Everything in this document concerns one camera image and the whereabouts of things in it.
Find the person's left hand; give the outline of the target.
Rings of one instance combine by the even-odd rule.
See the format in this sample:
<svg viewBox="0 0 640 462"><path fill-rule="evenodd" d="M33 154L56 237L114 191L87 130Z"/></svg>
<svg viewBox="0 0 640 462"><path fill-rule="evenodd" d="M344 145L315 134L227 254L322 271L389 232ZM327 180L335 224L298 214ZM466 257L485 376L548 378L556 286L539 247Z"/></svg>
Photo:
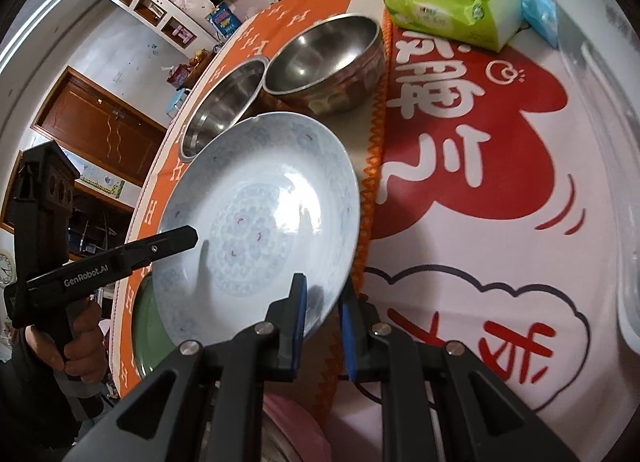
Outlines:
<svg viewBox="0 0 640 462"><path fill-rule="evenodd" d="M48 334L34 326L25 329L25 339L36 356L55 371L79 376L87 385L100 383L107 368L103 333L99 327L101 312L98 303L88 301L88 306L73 323L76 337L62 352Z"/></svg>

